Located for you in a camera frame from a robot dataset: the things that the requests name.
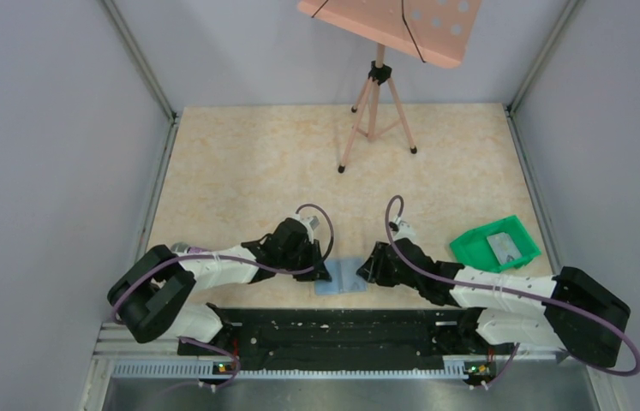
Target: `wooden tabletop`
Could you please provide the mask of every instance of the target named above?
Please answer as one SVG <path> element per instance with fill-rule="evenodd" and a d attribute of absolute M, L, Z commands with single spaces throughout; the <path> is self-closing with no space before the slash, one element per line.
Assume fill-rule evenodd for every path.
<path fill-rule="evenodd" d="M 410 154 L 401 128 L 373 142 L 359 137 L 342 175 L 337 166 L 354 118 L 349 106 L 187 108 L 150 246 L 185 241 L 225 249 L 273 232 L 297 206 L 313 202 L 325 208 L 335 225 L 330 258 L 365 260 L 376 241 L 385 241 L 388 200 L 402 194 L 404 219 L 433 259 L 455 261 L 451 241 L 468 229 L 516 214 L 542 256 L 507 272 L 551 275 L 501 104 L 404 108 L 418 153 Z M 378 127 L 396 118 L 394 106 L 381 105 Z M 324 251 L 329 239 L 324 222 L 316 234 Z M 286 275 L 196 294 L 192 301 L 220 307 L 433 307 L 403 286 L 369 284 L 363 293 L 319 296 L 312 283 Z"/>

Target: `tripod leg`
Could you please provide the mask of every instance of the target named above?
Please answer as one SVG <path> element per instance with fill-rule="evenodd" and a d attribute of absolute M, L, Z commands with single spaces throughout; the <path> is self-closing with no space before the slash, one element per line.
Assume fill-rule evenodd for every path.
<path fill-rule="evenodd" d="M 395 108 L 398 109 L 398 115 L 400 116 L 400 123 L 403 124 L 403 130 L 405 130 L 405 137 L 408 139 L 408 145 L 410 146 L 410 152 L 416 154 L 418 148 L 413 141 L 413 134 L 410 133 L 410 127 L 408 127 L 408 120 L 405 119 L 405 113 L 403 113 L 403 105 L 400 104 L 400 98 L 398 97 L 398 90 L 395 89 L 395 82 L 392 78 L 388 79 L 388 86 L 390 87 L 390 93 L 392 99 L 395 101 Z"/>
<path fill-rule="evenodd" d="M 375 120 L 378 118 L 378 99 L 380 98 L 380 85 L 373 81 L 370 85 L 370 122 L 368 123 L 368 140 L 375 140 Z"/>
<path fill-rule="evenodd" d="M 352 111 L 353 113 L 357 113 L 357 106 L 360 105 L 360 100 L 362 99 L 362 95 L 365 94 L 365 89 L 368 88 L 368 82 L 365 81 L 364 83 L 362 83 L 362 90 L 360 90 L 360 94 L 357 95 L 357 100 L 355 100 L 355 104 L 350 107 L 350 111 Z"/>
<path fill-rule="evenodd" d="M 344 166 L 347 164 L 347 160 L 350 157 L 350 149 L 352 148 L 352 143 L 355 141 L 355 136 L 357 134 L 357 128 L 360 127 L 360 120 L 362 119 L 362 113 L 365 112 L 365 106 L 368 105 L 368 95 L 370 94 L 370 86 L 371 79 L 365 82 L 365 87 L 362 89 L 364 92 L 362 96 L 360 96 L 360 106 L 358 109 L 360 110 L 360 114 L 355 118 L 355 124 L 352 125 L 352 131 L 350 132 L 350 139 L 347 141 L 347 146 L 344 148 L 344 154 L 342 161 L 340 161 L 340 166 L 338 167 L 338 173 L 344 172 Z"/>

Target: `green plastic container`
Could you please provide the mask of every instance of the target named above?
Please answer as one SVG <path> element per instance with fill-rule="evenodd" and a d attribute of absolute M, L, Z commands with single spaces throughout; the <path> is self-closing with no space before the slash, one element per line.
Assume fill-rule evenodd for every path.
<path fill-rule="evenodd" d="M 506 264 L 500 264 L 487 237 L 498 233 L 507 233 L 521 253 L 521 258 Z M 451 242 L 451 250 L 459 263 L 470 265 L 477 270 L 502 272 L 510 268 L 527 265 L 534 257 L 541 255 L 539 247 L 523 227 L 517 216 L 510 216 L 477 229 L 466 231 Z"/>

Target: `pink easel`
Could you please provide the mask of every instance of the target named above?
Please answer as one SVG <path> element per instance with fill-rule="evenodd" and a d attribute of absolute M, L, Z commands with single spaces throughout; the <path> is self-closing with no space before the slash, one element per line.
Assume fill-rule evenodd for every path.
<path fill-rule="evenodd" d="M 351 109 L 353 113 L 359 110 L 360 114 L 352 126 L 338 172 L 344 172 L 358 133 L 373 141 L 402 124 L 410 152 L 418 152 L 391 77 L 392 69 L 385 65 L 386 46 L 420 57 L 425 63 L 445 69 L 455 68 L 464 59 L 466 44 L 480 6 L 481 0 L 302 0 L 298 4 L 297 8 L 303 13 L 378 44 L 368 79 Z M 376 131 L 380 86 L 385 82 L 390 88 L 399 118 Z M 366 131 L 360 129 L 360 121 L 368 100 L 371 100 L 370 120 Z"/>

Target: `pink board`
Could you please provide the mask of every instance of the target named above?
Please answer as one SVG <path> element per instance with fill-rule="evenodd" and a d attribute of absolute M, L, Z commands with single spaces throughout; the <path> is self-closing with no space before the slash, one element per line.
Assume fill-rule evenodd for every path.
<path fill-rule="evenodd" d="M 302 0 L 297 8 L 313 15 L 325 0 Z M 329 0 L 315 16 L 349 32 L 419 57 L 403 24 L 402 0 Z M 481 0 L 404 0 L 405 20 L 423 59 L 445 69 L 464 59 Z"/>

